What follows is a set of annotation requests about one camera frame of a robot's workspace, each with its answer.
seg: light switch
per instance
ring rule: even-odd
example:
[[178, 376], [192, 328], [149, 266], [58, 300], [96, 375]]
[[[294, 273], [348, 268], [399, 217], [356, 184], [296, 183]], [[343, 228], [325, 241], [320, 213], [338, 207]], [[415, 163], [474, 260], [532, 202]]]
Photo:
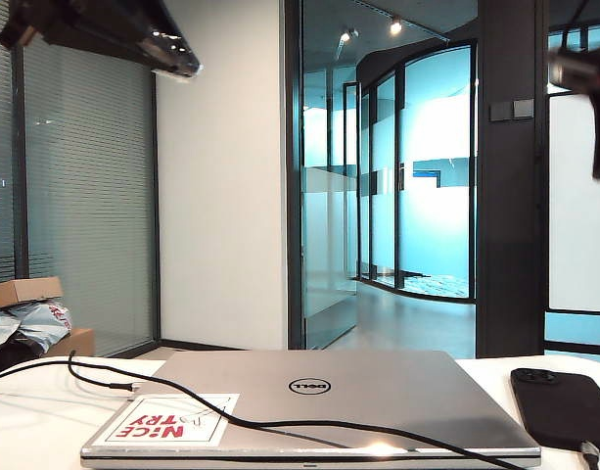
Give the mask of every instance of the light switch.
[[534, 118], [534, 100], [515, 100], [513, 102], [513, 118]]
[[491, 103], [490, 120], [496, 122], [498, 120], [510, 120], [513, 118], [512, 103], [510, 101], [502, 101]]

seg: white wall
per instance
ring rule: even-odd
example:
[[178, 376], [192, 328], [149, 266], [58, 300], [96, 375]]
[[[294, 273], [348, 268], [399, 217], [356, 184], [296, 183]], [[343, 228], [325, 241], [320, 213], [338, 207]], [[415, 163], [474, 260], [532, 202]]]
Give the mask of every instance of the white wall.
[[158, 78], [162, 337], [287, 346], [278, 0], [165, 0], [204, 71]]

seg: dell logo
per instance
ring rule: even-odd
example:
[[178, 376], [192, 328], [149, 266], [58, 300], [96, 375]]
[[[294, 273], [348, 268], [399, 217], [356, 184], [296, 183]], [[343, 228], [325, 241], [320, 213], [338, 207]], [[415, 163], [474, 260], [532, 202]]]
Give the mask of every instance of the dell logo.
[[322, 379], [298, 379], [289, 384], [291, 392], [302, 395], [325, 394], [331, 388], [330, 383]]

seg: black cable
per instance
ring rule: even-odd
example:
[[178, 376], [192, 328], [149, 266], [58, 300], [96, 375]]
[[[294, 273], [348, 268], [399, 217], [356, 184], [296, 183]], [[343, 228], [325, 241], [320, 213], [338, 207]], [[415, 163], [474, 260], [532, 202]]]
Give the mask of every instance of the black cable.
[[[47, 366], [47, 365], [67, 365], [69, 368], [71, 366], [75, 365], [78, 367], [87, 367], [90, 369], [108, 370], [108, 371], [114, 372], [116, 374], [121, 374], [121, 375], [125, 375], [128, 377], [134, 377], [136, 379], [141, 379], [141, 380], [147, 380], [150, 382], [156, 382], [157, 384], [162, 384], [162, 385], [166, 385], [171, 388], [174, 388], [174, 389], [182, 392], [183, 394], [191, 397], [195, 401], [201, 403], [202, 405], [208, 407], [209, 409], [211, 409], [212, 411], [217, 413], [219, 416], [225, 418], [230, 424], [233, 424], [235, 426], [239, 426], [242, 428], [267, 431], [267, 429], [263, 429], [263, 428], [283, 428], [283, 427], [298, 427], [298, 426], [310, 427], [310, 426], [312, 426], [312, 427], [346, 428], [346, 429], [354, 429], [354, 430], [358, 430], [358, 431], [367, 431], [367, 432], [372, 432], [372, 433], [389, 434], [392, 436], [399, 436], [399, 437], [403, 437], [403, 438], [407, 438], [407, 439], [412, 439], [412, 440], [418, 441], [420, 443], [429, 444], [431, 446], [451, 450], [454, 453], [458, 453], [458, 454], [464, 455], [466, 457], [475, 458], [477, 460], [480, 460], [480, 461], [483, 461], [486, 463], [490, 463], [490, 464], [495, 465], [500, 468], [506, 468], [509, 470], [525, 470], [523, 467], [519, 467], [519, 466], [509, 463], [509, 462], [505, 462], [505, 461], [500, 460], [495, 457], [482, 455], [481, 453], [472, 452], [470, 450], [466, 450], [465, 448], [461, 448], [459, 446], [454, 446], [452, 444], [448, 444], [443, 441], [439, 441], [437, 439], [429, 438], [427, 436], [423, 436], [420, 434], [416, 434], [416, 433], [412, 433], [412, 432], [404, 431], [404, 430], [400, 430], [400, 429], [395, 429], [395, 428], [388, 428], [388, 427], [384, 427], [384, 426], [375, 426], [375, 425], [360, 424], [360, 423], [350, 423], [347, 421], [337, 421], [337, 420], [251, 421], [248, 419], [239, 418], [237, 416], [234, 416], [234, 415], [227, 413], [226, 411], [218, 408], [217, 406], [210, 403], [206, 399], [203, 399], [202, 397], [197, 395], [195, 392], [192, 392], [191, 390], [187, 389], [186, 387], [184, 387], [178, 383], [163, 379], [161, 377], [153, 377], [153, 376], [149, 376], [149, 375], [139, 374], [137, 372], [130, 372], [130, 371], [118, 369], [118, 368], [112, 367], [110, 365], [91, 364], [91, 363], [74, 361], [74, 360], [72, 360], [73, 354], [74, 354], [74, 352], [69, 355], [69, 360], [48, 360], [45, 362], [39, 362], [39, 363], [22, 366], [22, 367], [14, 369], [14, 370], [1, 372], [0, 379], [6, 377], [8, 375], [11, 375], [11, 374], [22, 372], [27, 369], [31, 369], [34, 367], [42, 367], [42, 366]], [[94, 381], [94, 382], [96, 382], [95, 385], [98, 385], [100, 387], [109, 387], [110, 386], [110, 384], [104, 384], [104, 383], [98, 382], [98, 381]], [[398, 459], [398, 457], [384, 457], [384, 459], [385, 460]]]
[[71, 351], [69, 353], [69, 360], [67, 361], [67, 369], [69, 370], [69, 373], [75, 377], [77, 380], [80, 380], [82, 382], [86, 382], [88, 384], [93, 384], [93, 385], [97, 385], [98, 387], [107, 387], [109, 389], [122, 389], [122, 390], [127, 390], [128, 392], [132, 392], [132, 385], [133, 384], [120, 384], [120, 383], [106, 383], [106, 382], [100, 382], [98, 380], [93, 380], [93, 379], [89, 379], [88, 377], [83, 377], [80, 374], [78, 374], [77, 372], [75, 372], [73, 370], [73, 367], [71, 367], [71, 361], [73, 360], [73, 356], [75, 355], [75, 350]]
[[582, 13], [582, 10], [584, 10], [584, 7], [588, 3], [588, 1], [589, 0], [582, 0], [582, 2], [578, 5], [576, 11], [574, 12], [572, 19], [569, 23], [567, 23], [567, 26], [563, 30], [563, 42], [561, 43], [561, 49], [567, 49], [567, 36], [569, 35], [570, 29], [576, 25], [576, 21]]

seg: laptop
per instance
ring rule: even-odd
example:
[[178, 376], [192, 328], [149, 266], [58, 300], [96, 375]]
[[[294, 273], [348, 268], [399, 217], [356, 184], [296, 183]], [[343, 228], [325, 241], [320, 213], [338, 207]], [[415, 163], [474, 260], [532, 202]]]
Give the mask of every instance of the laptop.
[[[540, 465], [538, 444], [444, 352], [177, 352], [156, 376], [244, 419], [379, 425], [521, 467]], [[497, 468], [375, 432], [241, 428], [193, 399], [149, 382], [80, 455], [82, 466], [98, 469]]]

